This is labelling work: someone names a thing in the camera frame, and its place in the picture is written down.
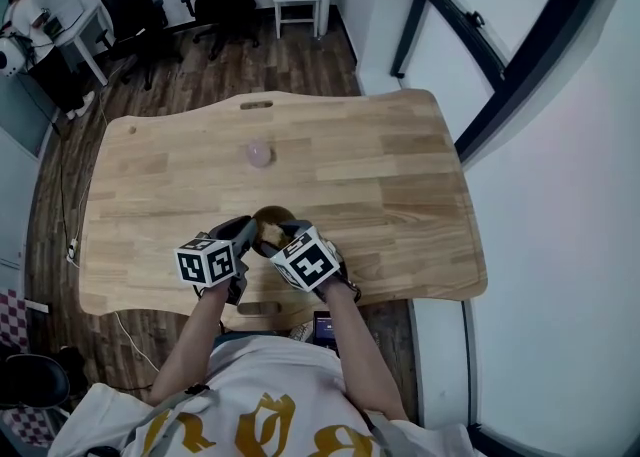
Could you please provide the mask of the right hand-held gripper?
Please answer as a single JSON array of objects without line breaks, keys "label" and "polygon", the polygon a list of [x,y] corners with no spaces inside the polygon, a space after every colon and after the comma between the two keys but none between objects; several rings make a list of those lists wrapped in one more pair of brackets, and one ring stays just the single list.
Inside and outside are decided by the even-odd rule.
[{"label": "right hand-held gripper", "polygon": [[326,301],[323,285],[329,280],[343,284],[355,302],[361,298],[337,247],[308,220],[269,225],[269,261],[290,286],[311,292],[322,302]]}]

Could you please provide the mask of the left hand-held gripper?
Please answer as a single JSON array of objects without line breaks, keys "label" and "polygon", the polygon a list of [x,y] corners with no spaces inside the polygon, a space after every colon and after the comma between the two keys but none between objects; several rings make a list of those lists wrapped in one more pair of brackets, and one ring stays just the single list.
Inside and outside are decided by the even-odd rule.
[{"label": "left hand-held gripper", "polygon": [[227,286],[226,303],[238,305],[249,267],[245,254],[255,246],[259,224],[249,215],[220,224],[174,250],[178,275],[200,298],[205,290]]}]

